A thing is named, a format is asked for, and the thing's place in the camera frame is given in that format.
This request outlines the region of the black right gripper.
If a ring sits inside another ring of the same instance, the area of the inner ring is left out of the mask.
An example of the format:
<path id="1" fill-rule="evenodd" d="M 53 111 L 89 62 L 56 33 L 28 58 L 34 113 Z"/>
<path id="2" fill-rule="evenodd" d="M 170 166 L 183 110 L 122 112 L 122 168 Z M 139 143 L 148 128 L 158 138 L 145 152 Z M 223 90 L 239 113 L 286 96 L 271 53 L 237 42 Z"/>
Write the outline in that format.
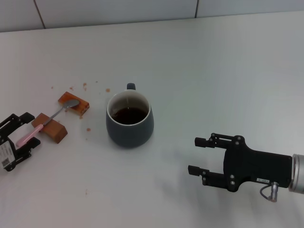
<path id="1" fill-rule="evenodd" d="M 201 176 L 202 185 L 236 192 L 247 181 L 288 188 L 292 179 L 292 157 L 250 149 L 245 138 L 212 133 L 208 139 L 195 138 L 195 146 L 226 149 L 223 172 L 210 172 L 197 166 L 188 166 L 189 175 Z"/>

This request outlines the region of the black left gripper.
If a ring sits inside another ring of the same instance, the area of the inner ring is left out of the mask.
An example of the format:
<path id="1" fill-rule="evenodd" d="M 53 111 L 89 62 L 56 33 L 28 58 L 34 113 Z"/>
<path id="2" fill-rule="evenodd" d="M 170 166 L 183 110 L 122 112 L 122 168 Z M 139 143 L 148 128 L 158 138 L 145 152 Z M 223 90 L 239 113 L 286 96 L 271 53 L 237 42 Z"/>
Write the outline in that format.
<path id="1" fill-rule="evenodd" d="M 33 137 L 25 145 L 16 148 L 8 136 L 35 117 L 28 112 L 21 116 L 11 114 L 0 123 L 0 168 L 12 171 L 19 163 L 31 157 L 31 150 L 40 145 L 40 140 Z"/>

